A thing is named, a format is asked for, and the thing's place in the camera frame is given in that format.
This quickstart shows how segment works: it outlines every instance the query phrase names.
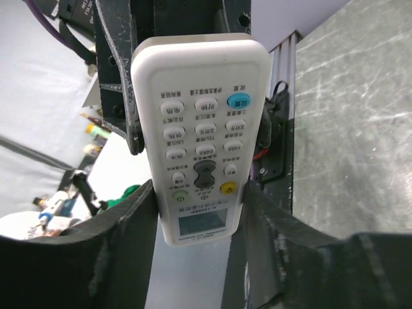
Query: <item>air conditioner remote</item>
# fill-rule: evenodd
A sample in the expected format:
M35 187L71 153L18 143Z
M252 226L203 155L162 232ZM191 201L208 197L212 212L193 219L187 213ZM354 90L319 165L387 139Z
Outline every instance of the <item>air conditioner remote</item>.
M135 51L131 77L169 245L238 228L271 67L244 33L153 37Z

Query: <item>green button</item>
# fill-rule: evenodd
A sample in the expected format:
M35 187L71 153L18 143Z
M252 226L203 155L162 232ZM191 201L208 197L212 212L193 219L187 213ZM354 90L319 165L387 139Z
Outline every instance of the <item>green button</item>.
M177 192L173 193L172 198L173 198L174 201L177 201L179 203L183 203L189 197L188 197L186 191L177 191Z

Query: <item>white backdrop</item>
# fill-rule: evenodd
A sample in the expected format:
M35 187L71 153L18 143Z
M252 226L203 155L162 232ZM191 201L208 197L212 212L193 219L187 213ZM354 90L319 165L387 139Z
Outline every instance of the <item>white backdrop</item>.
M83 61L18 0L0 1L0 42L0 135L78 165L91 140L79 115L89 84ZM33 198L53 194L63 174L3 147L0 171L0 217L35 210Z

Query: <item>red wire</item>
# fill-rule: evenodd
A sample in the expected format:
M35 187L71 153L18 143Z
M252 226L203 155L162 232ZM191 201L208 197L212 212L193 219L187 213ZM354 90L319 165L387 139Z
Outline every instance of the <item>red wire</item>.
M259 160L262 156L267 154L269 149L263 149L260 153L253 157L253 161Z

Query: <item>blue object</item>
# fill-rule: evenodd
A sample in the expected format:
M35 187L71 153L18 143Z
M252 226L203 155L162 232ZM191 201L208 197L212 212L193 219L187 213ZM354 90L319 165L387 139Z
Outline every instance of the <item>blue object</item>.
M50 220L53 219L52 214L50 214L49 212L41 212L39 215L39 219L41 219L42 217L47 217L47 223L49 223Z
M227 99L227 104L234 109L246 108L250 104L250 96L246 93L235 93Z
M76 203L75 198L71 198L69 200L64 201L62 209L60 210L59 216L70 217L71 210L73 209L75 203Z

